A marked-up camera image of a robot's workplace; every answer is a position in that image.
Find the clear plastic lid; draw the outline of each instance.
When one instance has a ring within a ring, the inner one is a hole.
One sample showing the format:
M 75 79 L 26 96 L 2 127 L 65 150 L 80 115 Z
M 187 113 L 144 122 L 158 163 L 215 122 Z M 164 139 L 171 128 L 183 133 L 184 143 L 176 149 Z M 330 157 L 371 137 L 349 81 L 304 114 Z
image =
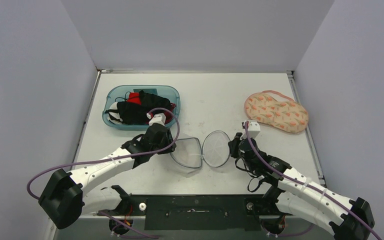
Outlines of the clear plastic lid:
M 177 139 L 176 149 L 170 156 L 175 163 L 186 168 L 180 169 L 182 172 L 190 173 L 203 165 L 201 143 L 196 137 L 183 134 L 181 139 Z
M 223 166 L 229 159 L 229 136 L 224 131 L 213 131 L 202 144 L 203 160 L 213 168 Z

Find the white connector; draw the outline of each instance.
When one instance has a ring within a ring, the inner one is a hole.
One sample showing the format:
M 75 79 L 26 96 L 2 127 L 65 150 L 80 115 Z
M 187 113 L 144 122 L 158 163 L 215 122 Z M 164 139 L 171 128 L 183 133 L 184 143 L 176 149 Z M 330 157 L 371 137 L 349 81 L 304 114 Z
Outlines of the white connector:
M 149 125 L 152 126 L 153 124 L 161 124 L 164 126 L 164 123 L 166 122 L 166 115 L 163 113 L 158 113 L 153 116 L 153 118 L 149 121 Z
M 243 124 L 248 123 L 248 133 L 249 137 L 252 139 L 256 139 L 258 134 L 261 132 L 260 124 L 255 120 L 247 120 Z M 247 135 L 244 133 L 240 139 L 246 139 Z

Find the patterned cushion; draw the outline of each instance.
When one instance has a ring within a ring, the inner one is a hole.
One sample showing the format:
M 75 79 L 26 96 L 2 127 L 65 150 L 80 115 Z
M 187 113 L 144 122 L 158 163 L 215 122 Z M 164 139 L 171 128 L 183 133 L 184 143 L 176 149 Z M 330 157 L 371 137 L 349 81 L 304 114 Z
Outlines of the patterned cushion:
M 277 101 L 267 93 L 278 94 L 289 101 Z M 309 114 L 303 106 L 292 98 L 271 90 L 249 96 L 245 101 L 245 112 L 252 120 L 288 133 L 299 133 L 309 123 Z

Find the black cloth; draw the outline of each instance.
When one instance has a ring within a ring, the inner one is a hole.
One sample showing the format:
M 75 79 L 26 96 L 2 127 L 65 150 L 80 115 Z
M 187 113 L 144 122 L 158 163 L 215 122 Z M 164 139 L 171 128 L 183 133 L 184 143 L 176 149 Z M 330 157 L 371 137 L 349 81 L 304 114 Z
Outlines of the black cloth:
M 113 121 L 120 122 L 128 125 L 142 125 L 146 124 L 150 120 L 147 117 L 147 113 L 151 110 L 149 107 L 141 106 L 134 102 L 119 101 L 117 102 L 117 110 L 106 110 L 105 113 L 109 115 L 109 118 Z M 120 119 L 117 119 L 109 113 L 117 113 L 120 115 Z
M 168 110 L 172 108 L 172 106 L 170 105 L 170 100 L 168 100 L 167 98 L 152 93 L 146 93 L 143 90 L 139 92 L 139 99 L 140 104 L 143 107 L 148 107 L 151 109 L 165 108 Z
M 146 93 L 143 90 L 139 92 L 139 99 L 141 104 L 128 101 L 117 102 L 117 110 L 109 109 L 105 111 L 108 114 L 109 119 L 122 124 L 127 125 L 144 125 L 150 120 L 147 117 L 147 113 L 154 108 L 165 108 L 171 110 L 173 106 L 165 97 L 161 97 L 152 93 Z M 163 113 L 163 110 L 156 110 L 153 114 Z M 113 117 L 109 113 L 117 113 L 120 115 L 120 119 Z

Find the black strap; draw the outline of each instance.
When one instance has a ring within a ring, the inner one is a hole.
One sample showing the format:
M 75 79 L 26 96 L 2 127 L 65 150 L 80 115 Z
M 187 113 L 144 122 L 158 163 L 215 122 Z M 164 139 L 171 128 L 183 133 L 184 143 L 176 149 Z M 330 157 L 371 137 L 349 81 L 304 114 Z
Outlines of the black strap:
M 116 113 L 116 114 L 118 114 L 118 111 L 113 110 L 113 109 L 109 109 L 109 110 L 106 110 L 104 113 L 108 114 L 109 119 L 111 119 L 112 121 L 116 121 L 116 122 L 119 122 L 119 123 L 122 124 L 122 121 L 120 121 L 120 119 L 118 119 L 118 118 L 114 117 L 113 115 L 109 114 L 109 113 Z

